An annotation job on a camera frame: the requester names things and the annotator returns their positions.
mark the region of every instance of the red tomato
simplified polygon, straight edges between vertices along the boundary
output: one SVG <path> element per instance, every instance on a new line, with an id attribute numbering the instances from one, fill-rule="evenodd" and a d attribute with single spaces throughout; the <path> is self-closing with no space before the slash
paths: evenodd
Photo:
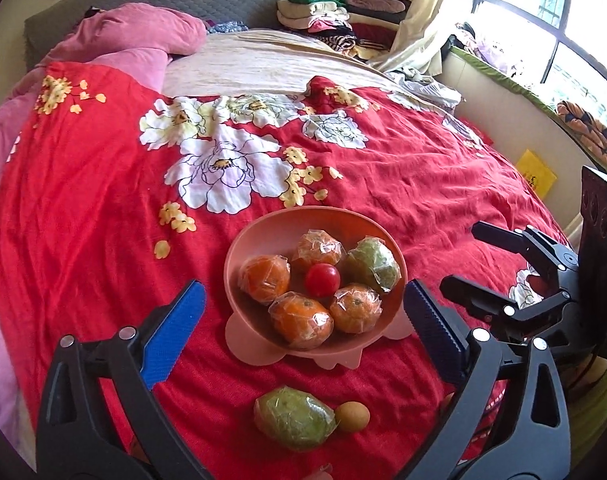
<path id="1" fill-rule="evenodd" d="M 341 285 L 341 275 L 330 264 L 314 264 L 305 275 L 305 288 L 315 298 L 332 296 Z"/>

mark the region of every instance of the plastic bag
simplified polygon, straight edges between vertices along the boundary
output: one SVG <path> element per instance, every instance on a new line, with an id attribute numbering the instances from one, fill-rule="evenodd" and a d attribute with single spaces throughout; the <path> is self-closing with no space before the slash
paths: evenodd
<path id="1" fill-rule="evenodd" d="M 346 269 L 352 280 L 387 294 L 401 279 L 401 269 L 380 238 L 366 236 L 347 253 Z"/>
<path id="2" fill-rule="evenodd" d="M 311 229 L 299 239 L 292 265 L 306 272 L 314 264 L 336 265 L 343 255 L 344 248 L 340 241 L 325 231 Z"/>
<path id="3" fill-rule="evenodd" d="M 268 312 L 276 331 L 296 350 L 317 348 L 334 329 L 325 307 L 297 292 L 286 292 L 274 300 Z"/>
<path id="4" fill-rule="evenodd" d="M 360 283 L 340 288 L 330 304 L 330 315 L 335 320 L 335 327 L 348 334 L 369 332 L 377 324 L 382 312 L 379 294 Z"/>
<path id="5" fill-rule="evenodd" d="M 238 288 L 265 305 L 285 294 L 289 286 L 290 264 L 280 254 L 250 258 L 238 272 Z"/>
<path id="6" fill-rule="evenodd" d="M 331 408 L 311 394 L 288 386 L 254 402 L 254 423 L 262 433 L 293 451 L 320 446 L 337 427 Z"/>

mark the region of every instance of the red bedsheet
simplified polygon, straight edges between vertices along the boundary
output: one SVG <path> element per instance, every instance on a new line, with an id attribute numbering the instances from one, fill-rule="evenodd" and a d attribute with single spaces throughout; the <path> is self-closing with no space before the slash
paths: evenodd
<path id="1" fill-rule="evenodd" d="M 110 337 L 197 278 L 205 314 L 155 394 L 221 480 L 300 479 L 325 463 L 335 479 L 391 478 L 450 391 L 416 336 L 380 340 L 357 370 L 237 361 L 224 341 L 222 270 L 248 222 L 297 202 L 357 211 L 391 233 L 410 278 L 437 298 L 447 274 L 508 293 L 525 268 L 520 256 L 475 241 L 475 221 L 529 223 L 563 239 L 509 163 L 402 94 L 315 77 L 303 99 L 172 100 L 108 67 L 54 63 L 48 74 L 0 185 L 0 323 L 32 418 L 62 335 Z M 251 414 L 256 397 L 282 384 L 333 407 L 360 400 L 372 422 L 314 452 L 279 449 Z M 123 413 L 113 412 L 129 442 Z"/>

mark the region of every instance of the pink bowl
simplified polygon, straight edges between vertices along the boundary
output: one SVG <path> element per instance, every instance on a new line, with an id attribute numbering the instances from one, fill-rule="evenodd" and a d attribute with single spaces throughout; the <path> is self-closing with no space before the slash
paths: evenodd
<path id="1" fill-rule="evenodd" d="M 359 335 L 335 330 L 320 347 L 298 351 L 290 349 L 274 330 L 267 307 L 238 288 L 238 270 L 246 259 L 260 254 L 283 254 L 290 258 L 299 238 L 309 229 L 326 231 L 339 240 L 346 251 L 366 236 L 381 238 L 401 268 L 401 279 L 389 294 L 381 297 L 383 312 L 373 330 Z M 362 349 L 380 337 L 402 339 L 414 332 L 401 308 L 408 271 L 399 247 L 379 224 L 352 211 L 306 206 L 265 215 L 245 227 L 232 242 L 223 272 L 225 291 L 233 311 L 226 325 L 226 342 L 238 359 L 250 365 L 269 365 L 289 354 L 314 359 L 317 365 L 328 370 L 336 364 L 357 368 Z M 305 292 L 302 276 L 293 272 L 291 288 Z"/>

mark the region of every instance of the pink blanket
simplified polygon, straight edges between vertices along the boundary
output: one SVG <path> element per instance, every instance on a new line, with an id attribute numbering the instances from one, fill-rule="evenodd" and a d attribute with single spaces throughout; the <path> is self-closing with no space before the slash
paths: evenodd
<path id="1" fill-rule="evenodd" d="M 203 22 L 171 9 L 125 4 L 81 22 L 29 72 L 0 106 L 0 175 L 20 129 L 41 91 L 44 67 L 53 61 L 91 62 L 118 68 L 160 91 L 170 54 L 189 56 L 205 42 Z M 0 332 L 0 428 L 16 441 L 16 379 Z"/>

